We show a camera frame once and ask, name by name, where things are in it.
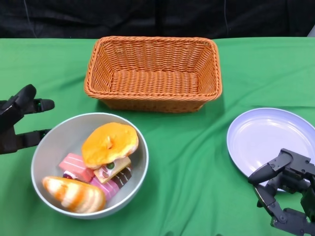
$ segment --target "black backdrop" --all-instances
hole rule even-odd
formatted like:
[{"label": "black backdrop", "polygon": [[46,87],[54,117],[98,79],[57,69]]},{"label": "black backdrop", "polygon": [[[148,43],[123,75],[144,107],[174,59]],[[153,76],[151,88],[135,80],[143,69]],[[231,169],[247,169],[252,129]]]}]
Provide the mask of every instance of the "black backdrop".
[{"label": "black backdrop", "polygon": [[307,36],[315,0],[0,0],[0,37]]}]

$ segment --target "table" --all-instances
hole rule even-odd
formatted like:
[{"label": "table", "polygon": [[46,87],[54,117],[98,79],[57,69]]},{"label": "table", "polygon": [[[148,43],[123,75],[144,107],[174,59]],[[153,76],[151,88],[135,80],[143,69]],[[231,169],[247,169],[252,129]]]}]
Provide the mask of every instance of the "table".
[{"label": "table", "polygon": [[[16,132],[52,128],[72,116],[111,112],[143,133],[150,152],[147,177],[137,196],[118,213],[83,221],[48,208],[31,182],[35,148],[0,156],[2,236],[284,236],[256,207],[247,179],[226,148],[230,123],[258,107],[294,112],[315,124],[315,40],[238,38],[215,40],[223,94],[197,113],[111,111],[83,92],[95,40],[1,39],[0,99],[32,83],[37,98],[55,109],[27,115]],[[281,206],[302,210],[300,195],[281,193]]]}]

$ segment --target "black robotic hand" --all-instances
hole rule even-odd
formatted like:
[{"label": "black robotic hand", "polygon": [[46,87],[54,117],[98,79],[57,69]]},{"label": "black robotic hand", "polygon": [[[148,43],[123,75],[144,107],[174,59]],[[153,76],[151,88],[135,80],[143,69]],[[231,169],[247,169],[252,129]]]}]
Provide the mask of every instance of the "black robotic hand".
[{"label": "black robotic hand", "polygon": [[[281,149],[278,157],[257,169],[248,178],[258,197],[257,206],[264,207],[272,216],[271,226],[298,236],[315,236],[315,166],[310,160]],[[267,180],[265,187],[259,185]],[[305,213],[290,208],[282,210],[274,198],[278,188],[289,193],[301,193],[301,205]]]},{"label": "black robotic hand", "polygon": [[27,85],[9,100],[0,101],[0,154],[36,146],[48,133],[49,129],[15,134],[14,125],[24,115],[45,112],[55,107],[54,101],[34,99],[35,95],[36,88],[33,85]]}]

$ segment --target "toy food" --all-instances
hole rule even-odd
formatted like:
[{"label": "toy food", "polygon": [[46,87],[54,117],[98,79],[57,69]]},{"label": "toy food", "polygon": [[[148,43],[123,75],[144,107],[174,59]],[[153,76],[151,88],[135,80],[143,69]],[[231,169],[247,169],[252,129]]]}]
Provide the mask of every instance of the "toy food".
[{"label": "toy food", "polygon": [[95,170],[132,154],[138,144],[138,135],[132,126],[108,123],[97,128],[83,143],[83,161]]},{"label": "toy food", "polygon": [[82,156],[69,153],[64,160],[59,164],[59,167],[74,174],[78,179],[84,182],[90,182],[94,177],[93,170],[84,165]]},{"label": "toy food", "polygon": [[106,200],[109,201],[121,189],[127,181],[131,178],[130,167],[124,168],[112,179],[108,180],[105,184],[99,182],[97,177],[94,177],[90,184],[100,188],[106,195]]},{"label": "toy food", "polygon": [[131,178],[131,169],[130,167],[124,168],[122,171],[120,171],[117,175],[111,178],[112,181],[114,181],[119,188],[122,188],[128,180]]},{"label": "toy food", "polygon": [[76,175],[74,175],[73,173],[71,173],[69,171],[65,171],[63,173],[63,178],[69,178],[69,179],[75,179],[75,180],[78,180],[78,181],[82,181]]},{"label": "toy food", "polygon": [[102,210],[105,194],[97,187],[74,179],[45,177],[44,188],[71,212],[92,213]]},{"label": "toy food", "polygon": [[123,168],[129,166],[131,161],[129,157],[116,159],[94,171],[95,176],[101,183],[106,183],[113,176],[117,175]]}]

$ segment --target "bowl rim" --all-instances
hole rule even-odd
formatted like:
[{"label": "bowl rim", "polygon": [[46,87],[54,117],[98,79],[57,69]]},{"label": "bowl rim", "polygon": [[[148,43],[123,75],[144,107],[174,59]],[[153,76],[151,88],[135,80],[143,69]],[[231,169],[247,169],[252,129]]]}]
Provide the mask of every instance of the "bowl rim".
[{"label": "bowl rim", "polygon": [[[138,132],[138,134],[140,135],[140,138],[142,139],[143,143],[144,143],[144,147],[145,147],[145,152],[146,152],[146,164],[145,164],[145,167],[144,167],[144,172],[141,176],[141,179],[140,181],[138,182],[137,186],[132,190],[131,193],[129,193],[122,201],[116,203],[115,205],[111,206],[110,208],[107,208],[107,209],[103,209],[103,210],[100,210],[100,211],[97,211],[97,212],[93,212],[93,213],[75,213],[75,212],[70,212],[70,211],[66,211],[66,210],[63,210],[63,209],[60,209],[54,205],[52,205],[49,201],[47,201],[42,195],[41,193],[39,192],[38,188],[37,188],[37,184],[35,182],[35,178],[34,178],[34,161],[35,161],[35,156],[37,155],[37,152],[38,152],[38,149],[40,147],[40,144],[43,143],[46,139],[46,137],[49,135],[49,132],[57,129],[59,126],[61,126],[62,124],[72,120],[72,119],[75,119],[75,118],[78,118],[78,117],[82,117],[82,116],[90,116],[90,115],[108,115],[108,116],[114,116],[114,117],[117,117],[117,118],[120,118],[122,119],[123,121],[129,123],[132,127],[134,127],[136,129],[136,131]],[[47,135],[45,135],[45,137],[41,140],[41,142],[38,144],[38,146],[36,147],[36,150],[33,154],[33,157],[32,157],[32,161],[31,161],[31,181],[32,181],[32,184],[33,184],[33,187],[37,193],[37,195],[40,197],[40,199],[46,204],[48,205],[50,208],[58,211],[59,213],[62,213],[62,214],[65,214],[65,215],[69,215],[69,216],[74,216],[74,217],[81,217],[81,218],[89,218],[91,216],[97,216],[97,215],[101,215],[101,214],[104,214],[106,212],[109,212],[109,211],[112,211],[113,209],[119,207],[120,205],[124,205],[125,202],[127,202],[133,195],[135,195],[137,193],[137,191],[140,189],[143,181],[144,181],[144,178],[147,174],[147,171],[148,171],[148,166],[149,166],[149,151],[148,151],[148,146],[147,146],[147,142],[146,140],[144,139],[142,133],[140,132],[140,130],[133,124],[131,123],[129,120],[123,118],[123,117],[120,117],[118,115],[115,115],[115,114],[111,114],[111,113],[102,113],[102,112],[94,112],[94,113],[84,113],[84,114],[80,114],[80,115],[77,115],[77,116],[74,116],[74,117],[71,117],[71,118],[68,118],[64,121],[62,121],[61,123],[57,124],[54,128],[52,128],[50,131],[47,133]]]}]

